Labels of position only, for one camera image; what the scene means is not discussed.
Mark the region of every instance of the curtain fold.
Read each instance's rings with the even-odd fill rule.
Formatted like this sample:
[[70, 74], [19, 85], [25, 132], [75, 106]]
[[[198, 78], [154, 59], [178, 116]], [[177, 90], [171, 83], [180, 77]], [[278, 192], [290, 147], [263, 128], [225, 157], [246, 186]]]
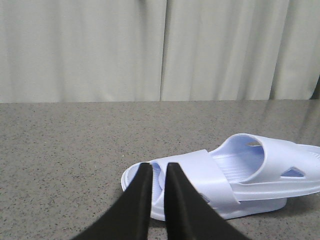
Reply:
[[319, 0], [0, 0], [0, 102], [309, 99]]

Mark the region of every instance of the ventilation hole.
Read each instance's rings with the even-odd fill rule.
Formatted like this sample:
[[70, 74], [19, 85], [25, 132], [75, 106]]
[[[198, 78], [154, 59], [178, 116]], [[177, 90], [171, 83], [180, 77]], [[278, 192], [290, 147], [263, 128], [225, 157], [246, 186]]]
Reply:
[[292, 167], [289, 170], [285, 171], [281, 174], [281, 177], [294, 177], [294, 178], [302, 178], [305, 174], [301, 170], [296, 167]]
[[210, 203], [210, 200], [209, 200], [209, 198], [206, 197], [206, 195], [204, 195], [204, 194], [202, 194], [202, 193], [200, 193], [200, 195], [201, 195], [201, 197], [203, 198], [203, 200], [206, 201], [207, 204]]
[[257, 147], [257, 146], [261, 146], [261, 144], [257, 141], [251, 141], [251, 142], [248, 142], [246, 144], [247, 146], [250, 146], [250, 147]]

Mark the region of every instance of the slipper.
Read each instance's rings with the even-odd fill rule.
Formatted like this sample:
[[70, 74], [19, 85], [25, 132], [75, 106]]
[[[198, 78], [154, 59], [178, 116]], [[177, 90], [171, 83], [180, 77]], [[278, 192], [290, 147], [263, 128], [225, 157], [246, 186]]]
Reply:
[[[151, 217], [164, 221], [167, 165], [179, 163], [204, 200], [224, 219], [278, 210], [287, 198], [320, 192], [320, 147], [247, 133], [220, 147], [151, 160]], [[140, 163], [121, 177], [125, 190]]]

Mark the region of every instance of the granite countertop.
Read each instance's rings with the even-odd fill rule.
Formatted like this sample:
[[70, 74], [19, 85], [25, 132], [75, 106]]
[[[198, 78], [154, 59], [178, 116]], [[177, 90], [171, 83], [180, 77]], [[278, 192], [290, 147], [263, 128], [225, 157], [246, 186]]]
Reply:
[[[235, 133], [320, 146], [320, 100], [1, 103], [0, 239], [68, 240], [121, 195], [130, 165]], [[320, 239], [320, 194], [228, 222], [255, 240]], [[149, 239], [167, 239], [163, 222]]]

